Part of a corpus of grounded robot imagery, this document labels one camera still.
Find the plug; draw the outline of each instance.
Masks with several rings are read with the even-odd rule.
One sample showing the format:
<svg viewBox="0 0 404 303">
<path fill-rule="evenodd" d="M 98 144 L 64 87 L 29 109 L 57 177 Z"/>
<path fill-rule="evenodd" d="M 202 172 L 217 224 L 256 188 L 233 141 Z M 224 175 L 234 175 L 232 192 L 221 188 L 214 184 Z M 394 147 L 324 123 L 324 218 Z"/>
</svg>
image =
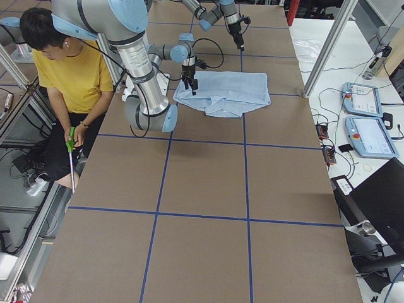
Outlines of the plug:
<svg viewBox="0 0 404 303">
<path fill-rule="evenodd" d="M 47 182 L 43 180 L 43 178 L 37 177 L 35 179 L 35 183 L 30 186 L 26 193 L 31 197 L 35 197 L 42 190 L 42 188 L 44 188 L 46 183 Z"/>
</svg>

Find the cloth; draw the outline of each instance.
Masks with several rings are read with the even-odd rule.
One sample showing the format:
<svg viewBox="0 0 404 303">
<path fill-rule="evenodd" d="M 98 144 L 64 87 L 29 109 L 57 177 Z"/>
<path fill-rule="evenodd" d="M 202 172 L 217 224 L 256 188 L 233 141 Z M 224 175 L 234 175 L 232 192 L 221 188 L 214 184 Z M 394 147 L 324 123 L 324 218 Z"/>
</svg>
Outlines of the cloth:
<svg viewBox="0 0 404 303">
<path fill-rule="evenodd" d="M 84 120 L 87 114 L 69 114 L 71 125 L 77 126 Z M 93 147 L 95 138 L 100 130 L 105 114 L 96 118 L 86 130 L 84 144 L 73 150 L 73 165 L 77 164 L 77 158 L 82 150 L 84 156 L 88 157 Z M 52 131 L 45 149 L 45 171 L 53 181 L 70 174 L 70 162 L 68 148 L 64 140 L 64 131 L 59 120 L 52 126 Z"/>
<path fill-rule="evenodd" d="M 88 43 L 97 46 L 93 41 Z M 102 54 L 87 45 L 77 56 L 63 60 L 50 60 L 38 50 L 33 50 L 32 56 L 38 69 L 39 84 L 57 88 L 63 94 L 69 112 L 89 113 L 101 92 L 113 90 Z"/>
<path fill-rule="evenodd" d="M 205 111 L 208 116 L 241 117 L 271 103 L 267 76 L 263 73 L 197 71 L 195 78 L 199 86 L 196 95 L 190 88 L 186 90 L 181 81 L 174 100 Z"/>
</svg>

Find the black hair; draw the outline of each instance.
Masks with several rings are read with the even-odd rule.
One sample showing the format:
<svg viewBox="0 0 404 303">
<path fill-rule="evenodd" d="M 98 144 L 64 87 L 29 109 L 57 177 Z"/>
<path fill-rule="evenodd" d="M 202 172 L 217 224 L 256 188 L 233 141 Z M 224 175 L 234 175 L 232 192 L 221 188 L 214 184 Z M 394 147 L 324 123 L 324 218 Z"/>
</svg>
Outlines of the black hair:
<svg viewBox="0 0 404 303">
<path fill-rule="evenodd" d="M 54 28 L 51 14 L 49 9 L 30 8 L 21 16 L 21 33 L 33 49 L 42 51 L 49 45 L 62 48 L 64 39 L 69 37 Z"/>
</svg>

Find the chair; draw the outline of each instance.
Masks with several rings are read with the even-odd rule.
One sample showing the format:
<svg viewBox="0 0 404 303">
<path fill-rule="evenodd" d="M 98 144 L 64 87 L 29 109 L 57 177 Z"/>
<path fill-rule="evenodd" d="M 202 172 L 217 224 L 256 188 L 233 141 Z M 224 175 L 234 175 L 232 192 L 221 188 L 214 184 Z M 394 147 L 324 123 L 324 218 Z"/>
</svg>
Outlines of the chair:
<svg viewBox="0 0 404 303">
<path fill-rule="evenodd" d="M 343 0 L 308 0 L 305 18 L 334 19 L 334 14 L 326 14 L 327 8 L 340 8 Z"/>
</svg>

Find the hand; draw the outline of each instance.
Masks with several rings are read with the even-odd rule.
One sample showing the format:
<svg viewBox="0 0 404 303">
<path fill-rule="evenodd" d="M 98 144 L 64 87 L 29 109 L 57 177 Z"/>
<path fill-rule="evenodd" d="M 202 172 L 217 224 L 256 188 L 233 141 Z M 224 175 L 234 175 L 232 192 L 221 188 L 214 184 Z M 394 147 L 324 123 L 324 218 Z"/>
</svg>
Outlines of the hand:
<svg viewBox="0 0 404 303">
<path fill-rule="evenodd" d="M 74 147 L 79 147 L 84 144 L 84 138 L 87 128 L 85 128 L 82 124 L 76 126 L 76 130 L 74 131 Z"/>
<path fill-rule="evenodd" d="M 70 137 L 70 128 L 68 128 L 66 131 L 64 131 L 64 141 L 70 141 L 72 137 Z"/>
</svg>

